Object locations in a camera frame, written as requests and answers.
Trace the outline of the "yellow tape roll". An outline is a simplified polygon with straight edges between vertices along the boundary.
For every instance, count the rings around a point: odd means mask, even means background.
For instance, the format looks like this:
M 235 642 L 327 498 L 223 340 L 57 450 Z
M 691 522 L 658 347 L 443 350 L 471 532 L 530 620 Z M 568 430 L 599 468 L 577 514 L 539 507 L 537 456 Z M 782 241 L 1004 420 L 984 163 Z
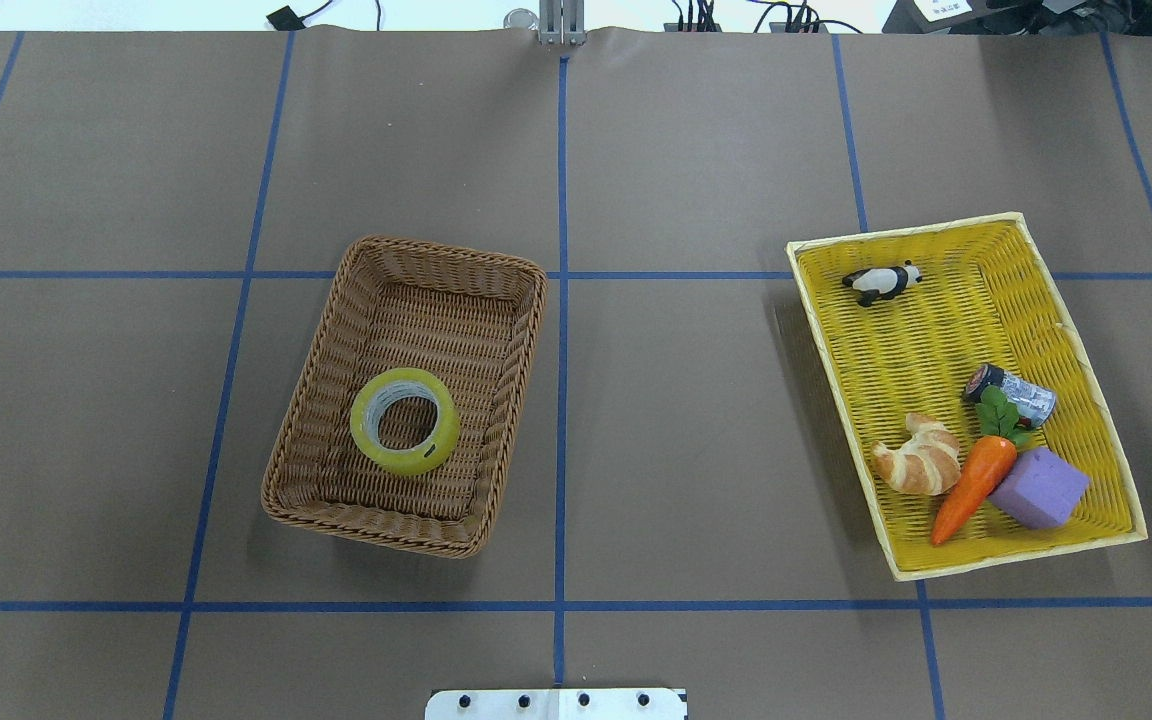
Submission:
M 447 462 L 460 441 L 460 411 L 439 378 L 397 366 L 371 378 L 353 397 L 349 435 L 382 471 L 419 477 Z

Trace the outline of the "brown wicker basket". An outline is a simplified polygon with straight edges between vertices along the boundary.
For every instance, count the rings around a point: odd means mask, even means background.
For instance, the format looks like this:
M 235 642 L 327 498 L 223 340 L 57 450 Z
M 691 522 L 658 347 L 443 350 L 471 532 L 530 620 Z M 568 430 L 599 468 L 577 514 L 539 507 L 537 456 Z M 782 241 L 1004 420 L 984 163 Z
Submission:
M 467 559 L 502 503 L 547 273 L 391 236 L 346 250 L 262 479 L 280 523 Z

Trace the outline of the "toy panda figure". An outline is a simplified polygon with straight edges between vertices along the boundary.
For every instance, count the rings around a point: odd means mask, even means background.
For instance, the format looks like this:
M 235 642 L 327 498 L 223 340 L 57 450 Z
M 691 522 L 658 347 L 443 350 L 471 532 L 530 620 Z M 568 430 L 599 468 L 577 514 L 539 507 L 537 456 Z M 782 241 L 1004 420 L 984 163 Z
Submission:
M 909 286 L 918 286 L 924 275 L 914 262 L 895 266 L 869 266 L 841 279 L 842 287 L 858 291 L 859 306 L 872 306 L 879 300 L 896 300 Z

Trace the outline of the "black power strip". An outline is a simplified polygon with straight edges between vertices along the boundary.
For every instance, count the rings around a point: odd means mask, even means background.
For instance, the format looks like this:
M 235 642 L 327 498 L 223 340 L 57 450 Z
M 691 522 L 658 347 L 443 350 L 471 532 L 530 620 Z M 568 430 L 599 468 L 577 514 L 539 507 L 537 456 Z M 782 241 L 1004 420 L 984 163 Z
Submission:
M 677 18 L 676 22 L 664 23 L 662 31 L 666 33 L 679 33 L 679 32 L 722 32 L 723 29 L 721 23 L 713 23 L 712 28 L 704 26 L 699 20 L 692 20 L 692 22 L 687 23 L 685 18 Z M 751 31 L 753 33 L 765 33 L 765 35 L 827 35 L 829 32 L 829 26 L 826 20 L 819 18 L 814 13 L 805 13 L 803 18 L 795 18 L 795 14 L 791 13 L 790 18 L 787 20 L 768 20 L 761 18 L 755 23 L 755 29 Z

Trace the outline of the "toy croissant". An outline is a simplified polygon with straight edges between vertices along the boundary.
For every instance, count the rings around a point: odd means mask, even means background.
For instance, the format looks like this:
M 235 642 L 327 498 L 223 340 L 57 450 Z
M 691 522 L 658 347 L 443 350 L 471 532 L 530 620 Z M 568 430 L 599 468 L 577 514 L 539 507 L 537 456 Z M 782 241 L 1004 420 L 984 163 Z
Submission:
M 904 495 L 945 495 L 961 478 L 960 445 L 942 420 L 905 414 L 909 437 L 899 448 L 874 442 L 870 456 L 878 478 Z

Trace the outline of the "white mounting plate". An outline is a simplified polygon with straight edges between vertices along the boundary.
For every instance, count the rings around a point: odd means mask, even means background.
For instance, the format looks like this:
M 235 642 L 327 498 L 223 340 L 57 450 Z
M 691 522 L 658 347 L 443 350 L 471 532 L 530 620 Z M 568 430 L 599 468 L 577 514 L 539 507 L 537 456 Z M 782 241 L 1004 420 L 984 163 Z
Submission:
M 685 691 L 647 688 L 463 689 L 438 691 L 425 719 L 687 719 Z

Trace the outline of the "toy carrot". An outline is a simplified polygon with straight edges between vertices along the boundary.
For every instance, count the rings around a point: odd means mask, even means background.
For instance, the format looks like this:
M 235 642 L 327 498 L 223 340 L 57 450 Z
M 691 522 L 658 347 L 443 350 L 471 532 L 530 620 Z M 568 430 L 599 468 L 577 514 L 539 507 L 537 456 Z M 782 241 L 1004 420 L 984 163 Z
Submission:
M 1016 464 L 1030 432 L 1021 424 L 1018 406 L 996 386 L 987 386 L 975 402 L 980 437 L 968 452 L 958 482 L 937 511 L 931 532 L 933 546 L 952 539 L 972 518 Z

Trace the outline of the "purple foam block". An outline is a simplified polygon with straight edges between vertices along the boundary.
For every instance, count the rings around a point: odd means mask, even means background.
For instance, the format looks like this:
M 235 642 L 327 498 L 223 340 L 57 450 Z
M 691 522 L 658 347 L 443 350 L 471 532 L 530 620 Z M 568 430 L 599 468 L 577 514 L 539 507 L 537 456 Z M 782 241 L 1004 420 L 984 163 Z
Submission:
M 1089 487 L 1087 473 L 1041 446 L 1020 455 L 988 501 L 1021 526 L 1046 530 L 1064 526 Z

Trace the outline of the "aluminium frame post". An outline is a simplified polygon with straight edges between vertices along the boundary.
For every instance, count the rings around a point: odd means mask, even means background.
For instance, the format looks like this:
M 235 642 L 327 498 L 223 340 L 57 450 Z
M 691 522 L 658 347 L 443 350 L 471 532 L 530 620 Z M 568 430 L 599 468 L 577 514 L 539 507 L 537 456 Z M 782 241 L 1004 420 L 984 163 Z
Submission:
M 541 0 L 538 41 L 544 46 L 581 46 L 588 38 L 584 0 Z

